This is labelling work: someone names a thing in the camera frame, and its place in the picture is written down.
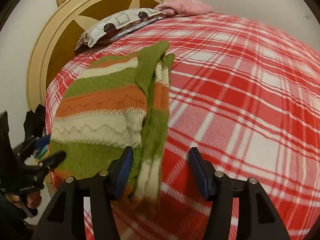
black circle on pillow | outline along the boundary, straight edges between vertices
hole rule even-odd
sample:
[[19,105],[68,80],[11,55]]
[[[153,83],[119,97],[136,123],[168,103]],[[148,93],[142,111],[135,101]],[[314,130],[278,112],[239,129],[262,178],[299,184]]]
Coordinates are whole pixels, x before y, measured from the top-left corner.
[[113,23],[107,23],[104,27],[103,27],[103,31],[105,33],[111,31],[111,30],[114,30],[116,27]]
[[142,20],[144,18],[148,18],[148,14],[146,12],[139,12],[138,17]]

red plaid bedsheet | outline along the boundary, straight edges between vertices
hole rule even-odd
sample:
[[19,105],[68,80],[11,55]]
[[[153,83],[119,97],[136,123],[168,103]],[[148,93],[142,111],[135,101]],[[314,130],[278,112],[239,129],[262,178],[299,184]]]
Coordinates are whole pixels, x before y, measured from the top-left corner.
[[[320,214],[320,56],[274,28],[223,14],[171,18],[78,55],[47,90],[48,133],[64,92],[93,60],[161,40],[176,55],[161,211],[149,216],[115,207],[121,239],[202,239],[210,203],[187,164],[192,146],[232,178],[256,177],[291,238],[302,239]],[[93,239],[88,202],[85,214]],[[229,239],[235,239],[237,216],[234,211]]]

wooden frame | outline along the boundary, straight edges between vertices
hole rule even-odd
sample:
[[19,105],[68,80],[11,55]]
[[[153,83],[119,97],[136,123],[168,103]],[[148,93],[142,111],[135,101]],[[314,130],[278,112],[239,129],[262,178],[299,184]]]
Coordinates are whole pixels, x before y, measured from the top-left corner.
[[103,18],[128,8],[153,8],[166,0],[68,0],[42,30],[27,72],[27,104],[44,104],[45,92],[55,75],[74,57],[81,33]]

metal bolt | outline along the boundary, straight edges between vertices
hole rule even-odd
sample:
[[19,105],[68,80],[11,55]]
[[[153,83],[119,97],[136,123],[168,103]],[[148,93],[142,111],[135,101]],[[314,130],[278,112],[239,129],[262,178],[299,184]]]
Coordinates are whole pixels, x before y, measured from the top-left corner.
[[216,172],[214,173],[214,175],[215,175],[216,177],[218,177],[218,178],[221,178],[221,177],[223,176],[223,172],[222,172],[222,171],[216,171]]
[[66,178],[66,183],[71,183],[71,182],[73,182],[73,177],[67,177]]
[[102,170],[102,171],[99,172],[99,175],[100,175],[101,177],[105,177],[105,176],[107,176],[108,174],[109,174],[109,171],[107,171],[107,170]]
[[258,181],[257,181],[256,178],[250,178],[250,179],[249,179],[249,182],[250,182],[251,184],[257,184],[257,183],[258,183]]

silver screw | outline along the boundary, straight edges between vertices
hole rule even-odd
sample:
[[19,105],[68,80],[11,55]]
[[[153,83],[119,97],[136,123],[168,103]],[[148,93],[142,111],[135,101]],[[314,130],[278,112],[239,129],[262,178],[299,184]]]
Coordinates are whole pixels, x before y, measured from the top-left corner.
[[66,183],[71,183],[71,182],[73,182],[73,177],[67,177],[66,178]]
[[221,178],[221,177],[223,176],[223,172],[222,172],[222,171],[216,171],[216,172],[214,173],[214,175],[215,175],[216,177],[218,177],[218,178]]
[[258,181],[257,181],[256,178],[250,178],[250,179],[249,179],[249,182],[250,182],[251,184],[257,184],[257,183],[258,183]]
[[105,177],[105,176],[107,176],[108,174],[109,174],[109,171],[107,171],[107,170],[102,170],[102,171],[99,172],[99,175],[100,175],[101,177]]

